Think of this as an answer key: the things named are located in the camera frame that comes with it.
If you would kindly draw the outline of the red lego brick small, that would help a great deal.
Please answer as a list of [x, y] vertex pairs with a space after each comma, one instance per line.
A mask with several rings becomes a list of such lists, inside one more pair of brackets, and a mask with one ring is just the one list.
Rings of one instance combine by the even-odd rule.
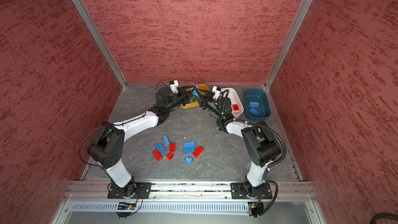
[[174, 158], [174, 154], [173, 154], [172, 152], [170, 152], [170, 153], [167, 155], [167, 158], [168, 158], [168, 160], [172, 160], [172, 159]]

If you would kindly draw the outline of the blue lego brick bottom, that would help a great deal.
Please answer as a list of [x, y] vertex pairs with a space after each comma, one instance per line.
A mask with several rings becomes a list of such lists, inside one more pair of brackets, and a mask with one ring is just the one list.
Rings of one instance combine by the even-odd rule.
[[166, 152], [166, 149], [163, 147], [163, 145], [161, 145], [160, 143], [157, 143], [156, 145], [155, 145], [155, 148], [157, 149], [157, 151], [160, 153], [160, 154], [164, 154], [165, 152]]

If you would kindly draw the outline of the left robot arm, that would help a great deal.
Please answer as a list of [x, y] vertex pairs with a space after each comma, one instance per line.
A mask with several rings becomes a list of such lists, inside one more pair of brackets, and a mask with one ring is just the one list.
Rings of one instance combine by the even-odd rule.
[[124, 142], [161, 125], [170, 112], [190, 101], [192, 93], [183, 87], [163, 87], [155, 94], [155, 104], [143, 114], [121, 122], [104, 122], [95, 131], [87, 147], [88, 155], [105, 171], [125, 198], [135, 193], [135, 180], [122, 162]]

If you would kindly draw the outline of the blue lego brick pair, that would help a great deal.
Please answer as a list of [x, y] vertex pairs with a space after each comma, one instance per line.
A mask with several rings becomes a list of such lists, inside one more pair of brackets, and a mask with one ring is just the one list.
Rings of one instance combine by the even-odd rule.
[[184, 142], [184, 148], [195, 147], [195, 141]]
[[192, 154], [194, 153], [194, 151], [195, 151], [194, 147], [187, 147], [183, 149], [183, 154], [184, 155]]

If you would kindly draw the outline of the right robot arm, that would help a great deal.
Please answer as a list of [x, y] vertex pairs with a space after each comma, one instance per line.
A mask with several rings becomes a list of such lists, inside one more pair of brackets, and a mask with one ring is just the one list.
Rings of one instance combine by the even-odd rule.
[[285, 141], [276, 131], [263, 122], [247, 122], [232, 115], [232, 103], [228, 97], [214, 99], [214, 94], [206, 93], [199, 99], [199, 105], [217, 115], [219, 131], [241, 137], [251, 159], [251, 166], [245, 176], [246, 191], [254, 194], [266, 181], [271, 167], [281, 163], [287, 154]]

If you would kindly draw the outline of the blue lego brick long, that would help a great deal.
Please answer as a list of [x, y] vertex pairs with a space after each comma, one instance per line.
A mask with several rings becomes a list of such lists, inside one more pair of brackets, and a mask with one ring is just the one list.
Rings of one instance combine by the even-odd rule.
[[259, 112], [256, 108], [254, 108], [254, 107], [250, 108], [249, 112], [250, 112], [253, 116], [259, 116], [259, 115], [260, 115], [260, 112]]

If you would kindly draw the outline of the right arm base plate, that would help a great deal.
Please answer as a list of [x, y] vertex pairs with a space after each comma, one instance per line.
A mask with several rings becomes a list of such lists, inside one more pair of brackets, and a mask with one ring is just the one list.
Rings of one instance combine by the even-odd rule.
[[253, 187], [249, 182], [231, 183], [232, 199], [272, 199], [273, 195], [269, 183], [263, 183], [260, 186]]

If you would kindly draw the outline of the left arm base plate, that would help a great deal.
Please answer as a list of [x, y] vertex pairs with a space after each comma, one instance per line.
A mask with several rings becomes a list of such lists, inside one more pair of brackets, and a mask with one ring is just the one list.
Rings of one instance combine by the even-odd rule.
[[152, 183], [130, 182], [125, 187], [117, 186], [113, 181], [108, 185], [108, 199], [148, 199]]

